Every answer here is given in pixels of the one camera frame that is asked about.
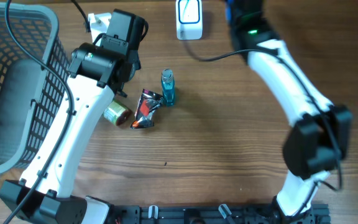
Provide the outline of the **blue mouthwash bottle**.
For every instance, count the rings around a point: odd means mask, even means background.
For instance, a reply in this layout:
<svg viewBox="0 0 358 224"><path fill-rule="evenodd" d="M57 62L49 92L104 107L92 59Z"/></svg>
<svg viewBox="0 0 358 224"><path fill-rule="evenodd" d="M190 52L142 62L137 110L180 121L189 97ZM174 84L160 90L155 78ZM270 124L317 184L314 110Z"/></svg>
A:
<svg viewBox="0 0 358 224"><path fill-rule="evenodd" d="M163 101L166 106L175 104L175 79L172 70L165 69L161 74Z"/></svg>

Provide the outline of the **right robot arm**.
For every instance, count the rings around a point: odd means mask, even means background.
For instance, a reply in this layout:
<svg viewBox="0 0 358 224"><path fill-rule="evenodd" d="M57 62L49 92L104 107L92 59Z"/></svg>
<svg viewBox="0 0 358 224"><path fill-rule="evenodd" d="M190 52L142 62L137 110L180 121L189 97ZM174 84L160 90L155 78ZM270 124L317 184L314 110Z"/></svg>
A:
<svg viewBox="0 0 358 224"><path fill-rule="evenodd" d="M235 52L269 87L291 127L282 149L288 174L262 214L273 222L300 221L311 214L311 201L331 171L337 171L336 190L342 189L352 113L308 80L265 18L263 1L226 1L226 19Z"/></svg>

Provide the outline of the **hex wrench set packet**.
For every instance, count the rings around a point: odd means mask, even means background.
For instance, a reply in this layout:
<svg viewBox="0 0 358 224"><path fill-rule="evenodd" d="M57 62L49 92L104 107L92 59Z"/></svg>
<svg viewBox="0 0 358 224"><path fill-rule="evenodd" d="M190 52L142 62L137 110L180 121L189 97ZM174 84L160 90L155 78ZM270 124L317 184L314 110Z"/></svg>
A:
<svg viewBox="0 0 358 224"><path fill-rule="evenodd" d="M163 96L150 90L143 89L139 98L135 121L131 129L150 128L154 126L154 112L163 105Z"/></svg>

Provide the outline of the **green lid jar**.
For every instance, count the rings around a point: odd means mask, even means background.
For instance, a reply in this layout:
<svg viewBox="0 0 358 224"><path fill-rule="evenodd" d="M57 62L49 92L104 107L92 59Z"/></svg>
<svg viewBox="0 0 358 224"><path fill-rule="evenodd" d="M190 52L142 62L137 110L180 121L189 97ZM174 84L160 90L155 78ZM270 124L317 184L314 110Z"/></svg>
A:
<svg viewBox="0 0 358 224"><path fill-rule="evenodd" d="M104 110L103 116L115 126L120 126L127 121L132 111L118 100L112 100Z"/></svg>

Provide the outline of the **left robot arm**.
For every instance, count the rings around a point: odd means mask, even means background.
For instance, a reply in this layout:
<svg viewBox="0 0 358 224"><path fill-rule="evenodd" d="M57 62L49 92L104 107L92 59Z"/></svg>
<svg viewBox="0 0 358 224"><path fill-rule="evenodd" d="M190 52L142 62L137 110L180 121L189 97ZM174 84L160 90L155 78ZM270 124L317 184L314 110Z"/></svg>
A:
<svg viewBox="0 0 358 224"><path fill-rule="evenodd" d="M31 223L106 223L112 204L72 194L75 175L99 117L141 68L139 45L148 22L116 9L106 32L71 55L57 115L34 159L18 181L6 180L0 198L11 218Z"/></svg>

